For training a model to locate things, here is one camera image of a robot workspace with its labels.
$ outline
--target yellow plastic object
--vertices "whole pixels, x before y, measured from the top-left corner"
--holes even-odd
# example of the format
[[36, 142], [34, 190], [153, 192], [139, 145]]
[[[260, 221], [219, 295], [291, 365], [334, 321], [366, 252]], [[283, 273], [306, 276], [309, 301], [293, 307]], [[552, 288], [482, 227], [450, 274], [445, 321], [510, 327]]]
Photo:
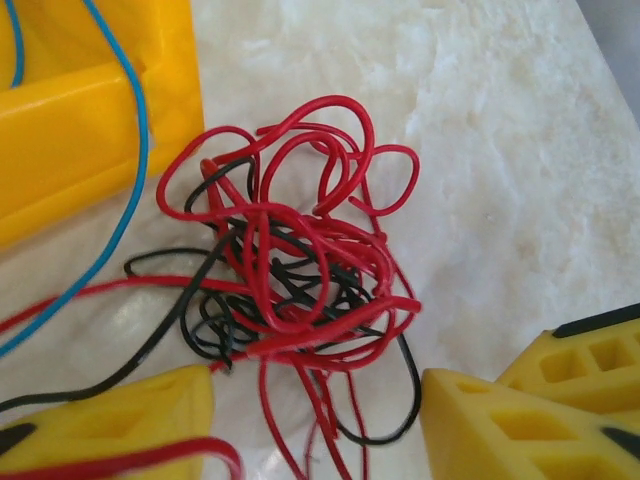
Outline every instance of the yellow plastic object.
[[607, 417], [447, 370], [422, 392], [434, 480], [640, 478], [640, 432]]
[[[9, 89], [15, 46], [0, 6], [0, 248], [133, 182], [138, 132], [131, 87], [81, 0], [14, 2], [23, 86]], [[189, 0], [96, 0], [147, 97], [161, 172], [203, 130]]]
[[[0, 455], [0, 473], [95, 460], [209, 435], [211, 374], [185, 367], [23, 418], [36, 430]], [[143, 471], [136, 480], [199, 480], [202, 459]]]
[[627, 307], [542, 333], [498, 382], [640, 428], [638, 310]]

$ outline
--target white marble surface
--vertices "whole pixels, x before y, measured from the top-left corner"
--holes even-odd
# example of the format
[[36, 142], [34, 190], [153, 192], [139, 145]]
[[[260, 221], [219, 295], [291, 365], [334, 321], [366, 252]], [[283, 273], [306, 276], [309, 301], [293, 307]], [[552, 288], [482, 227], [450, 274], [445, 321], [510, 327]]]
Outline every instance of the white marble surface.
[[[417, 191], [384, 225], [424, 302], [409, 334], [421, 368], [493, 379], [541, 329], [640, 300], [640, 133], [573, 1], [193, 3], [209, 125], [253, 128], [310, 98], [342, 93], [367, 106], [380, 141], [419, 151]], [[352, 125], [337, 113], [323, 118]], [[196, 165], [186, 177], [197, 178]], [[375, 165], [381, 200], [399, 194], [406, 170]], [[305, 204], [316, 182], [309, 171], [305, 159], [292, 164], [278, 178], [281, 198]], [[5, 253], [0, 313], [66, 286], [123, 204], [119, 196]], [[175, 227], [150, 188], [101, 278], [119, 275], [141, 249], [209, 241], [198, 227]], [[77, 302], [0, 361], [2, 399], [101, 380], [172, 298], [140, 290]], [[174, 330], [131, 379], [194, 360]], [[390, 350], [385, 360], [357, 376], [373, 434], [392, 428], [409, 404], [400, 355]], [[212, 432], [241, 450], [248, 478], [289, 478], [262, 420], [255, 365], [214, 383]], [[270, 383], [301, 459], [308, 401], [287, 370], [274, 368]], [[336, 392], [346, 409], [344, 386]], [[358, 451], [343, 446], [357, 477]], [[336, 478], [326, 450], [316, 457], [317, 478]], [[417, 426], [372, 457], [373, 480], [429, 478]], [[210, 462], [207, 478], [222, 478], [218, 467]]]

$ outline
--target yellow foam block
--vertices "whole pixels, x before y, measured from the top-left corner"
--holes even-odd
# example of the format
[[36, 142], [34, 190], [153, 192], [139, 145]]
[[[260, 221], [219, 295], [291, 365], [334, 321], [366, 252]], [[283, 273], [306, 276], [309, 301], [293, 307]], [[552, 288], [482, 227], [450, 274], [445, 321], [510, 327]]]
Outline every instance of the yellow foam block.
[[497, 381], [640, 428], [639, 315], [634, 305], [544, 332]]
[[[0, 438], [2, 432], [25, 438], [4, 448], [0, 472], [95, 460], [207, 436], [212, 417], [209, 370], [181, 368], [7, 425]], [[199, 480], [201, 474], [202, 459], [190, 458], [127, 478]]]
[[640, 478], [640, 432], [610, 418], [448, 370], [422, 391], [435, 480]]

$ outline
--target red wire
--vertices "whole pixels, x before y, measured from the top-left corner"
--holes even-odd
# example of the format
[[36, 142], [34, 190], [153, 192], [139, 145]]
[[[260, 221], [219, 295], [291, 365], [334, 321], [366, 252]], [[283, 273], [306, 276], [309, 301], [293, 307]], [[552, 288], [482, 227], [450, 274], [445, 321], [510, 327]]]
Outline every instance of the red wire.
[[[339, 128], [304, 121], [309, 114], [327, 107], [342, 107], [356, 115], [362, 127], [362, 147], [351, 135]], [[284, 138], [293, 132], [296, 133], [291, 138]], [[202, 175], [208, 178], [223, 165], [251, 157], [255, 162], [256, 172], [251, 198], [245, 198], [227, 177], [222, 176], [207, 188], [206, 211], [189, 213], [173, 208], [167, 200], [167, 189], [173, 176], [205, 141], [222, 134], [238, 135], [246, 140], [248, 145], [213, 159], [202, 160], [200, 163]], [[347, 375], [358, 429], [360, 435], [365, 436], [366, 428], [358, 405], [352, 372], [380, 358], [389, 343], [408, 328], [421, 308], [407, 278], [389, 251], [387, 235], [382, 230], [379, 220], [379, 217], [396, 212], [406, 203], [417, 184], [420, 162], [417, 154], [408, 147], [376, 146], [373, 124], [366, 110], [355, 100], [344, 96], [331, 95], [308, 102], [281, 123], [262, 127], [256, 134], [259, 137], [257, 139], [241, 128], [223, 126], [199, 135], [185, 147], [161, 176], [156, 190], [156, 200], [160, 210], [167, 216], [184, 222], [213, 223], [218, 227], [219, 235], [224, 235], [230, 230], [229, 220], [232, 217], [243, 217], [246, 221], [240, 259], [236, 258], [230, 245], [224, 250], [230, 267], [238, 275], [239, 282], [224, 282], [209, 278], [203, 282], [203, 287], [211, 290], [252, 296], [266, 322], [266, 325], [259, 325], [242, 313], [234, 311], [235, 320], [244, 327], [261, 334], [261, 338], [249, 344], [246, 353], [232, 355], [232, 360], [240, 361], [247, 358], [260, 360], [258, 391], [265, 419], [276, 445], [296, 478], [310, 477], [311, 449], [317, 429], [322, 432], [340, 476], [351, 478], [336, 445], [337, 416], [328, 379], [334, 372], [343, 372]], [[261, 153], [280, 140], [284, 141], [276, 148], [271, 157], [272, 160], [260, 175]], [[320, 157], [324, 157], [325, 161], [318, 180], [317, 203], [312, 208], [313, 215], [301, 214], [287, 205], [270, 200], [271, 185], [278, 169], [296, 148], [307, 144], [314, 148]], [[412, 173], [398, 200], [387, 207], [375, 207], [367, 182], [367, 171], [374, 157], [387, 153], [400, 153], [407, 156], [411, 162]], [[338, 165], [340, 166], [340, 172], [337, 175], [339, 178], [336, 185], [329, 191], [330, 179], [334, 176]], [[355, 195], [358, 191], [361, 198]], [[230, 205], [225, 205], [223, 194]], [[369, 218], [371, 231], [331, 216], [332, 212], [345, 202], [354, 205]], [[272, 221], [286, 225], [287, 234], [304, 244], [305, 249], [272, 235]], [[289, 305], [276, 312], [274, 305], [286, 299], [278, 294], [270, 283], [273, 253], [279, 251], [294, 258], [307, 258], [309, 255], [306, 249], [313, 252], [321, 278], [317, 299], [308, 308]], [[323, 312], [328, 304], [331, 288], [330, 264], [339, 265], [347, 271], [355, 268], [358, 272], [357, 281], [360, 287], [364, 288], [365, 283], [373, 285], [371, 289], [373, 299], [363, 302], [361, 307], [337, 319], [327, 321], [329, 319]], [[174, 275], [132, 277], [88, 287], [81, 292], [81, 296], [130, 285], [186, 286], [189, 281], [188, 277]], [[403, 295], [394, 293], [394, 285], [398, 281], [404, 288]], [[0, 323], [0, 334], [28, 320], [51, 301], [53, 299], [40, 302]], [[406, 312], [402, 319], [398, 318], [400, 311]], [[386, 326], [381, 336], [364, 338], [356, 333], [358, 327], [371, 327], [384, 318], [386, 318]], [[348, 343], [356, 339], [358, 339], [357, 346]], [[337, 353], [316, 351], [316, 347], [329, 342], [340, 343], [342, 351]], [[296, 369], [316, 415], [305, 452], [306, 473], [302, 471], [289, 451], [269, 403], [266, 378], [270, 363], [279, 363]], [[225, 367], [224, 363], [216, 362], [210, 366], [210, 369], [214, 373]], [[368, 476], [368, 451], [363, 447], [362, 478], [367, 479]]]
[[0, 473], [0, 480], [99, 480], [201, 454], [213, 455], [222, 460], [229, 469], [231, 480], [244, 480], [244, 467], [240, 455], [233, 446], [217, 438], [194, 438], [100, 460], [25, 472]]

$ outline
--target black tip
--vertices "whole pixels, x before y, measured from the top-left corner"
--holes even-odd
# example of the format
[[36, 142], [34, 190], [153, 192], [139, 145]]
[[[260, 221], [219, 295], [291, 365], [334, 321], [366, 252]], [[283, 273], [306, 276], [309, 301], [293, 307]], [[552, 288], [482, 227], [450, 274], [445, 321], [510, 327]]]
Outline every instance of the black tip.
[[614, 427], [605, 427], [602, 429], [602, 433], [616, 442], [620, 448], [640, 460], [640, 435]]
[[0, 430], [0, 457], [35, 432], [36, 429], [37, 427], [33, 423], [21, 423]]
[[556, 328], [553, 336], [556, 338], [573, 337], [574, 335], [593, 332], [601, 328], [630, 322], [638, 318], [640, 318], [640, 303], [594, 315], [593, 317], [583, 318], [582, 320], [576, 320], [575, 322], [565, 323]]

